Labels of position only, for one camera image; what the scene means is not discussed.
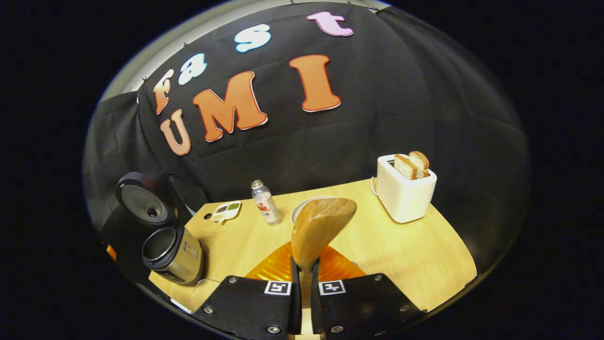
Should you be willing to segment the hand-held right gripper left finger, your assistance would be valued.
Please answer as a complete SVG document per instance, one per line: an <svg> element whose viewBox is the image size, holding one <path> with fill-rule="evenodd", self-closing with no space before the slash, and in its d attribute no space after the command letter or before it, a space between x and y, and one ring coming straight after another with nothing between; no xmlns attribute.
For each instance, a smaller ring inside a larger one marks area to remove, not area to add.
<svg viewBox="0 0 604 340"><path fill-rule="evenodd" d="M295 339L302 331L302 294L291 243L248 275L226 276L193 317L244 340Z"/></svg>

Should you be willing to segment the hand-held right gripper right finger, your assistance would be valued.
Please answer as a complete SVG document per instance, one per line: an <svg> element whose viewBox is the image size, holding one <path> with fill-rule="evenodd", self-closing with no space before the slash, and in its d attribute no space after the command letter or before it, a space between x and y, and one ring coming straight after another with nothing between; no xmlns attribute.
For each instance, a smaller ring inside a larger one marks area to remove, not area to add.
<svg viewBox="0 0 604 340"><path fill-rule="evenodd" d="M322 340L386 339L427 314L386 274L367 275L330 246L312 268L310 312Z"/></svg>

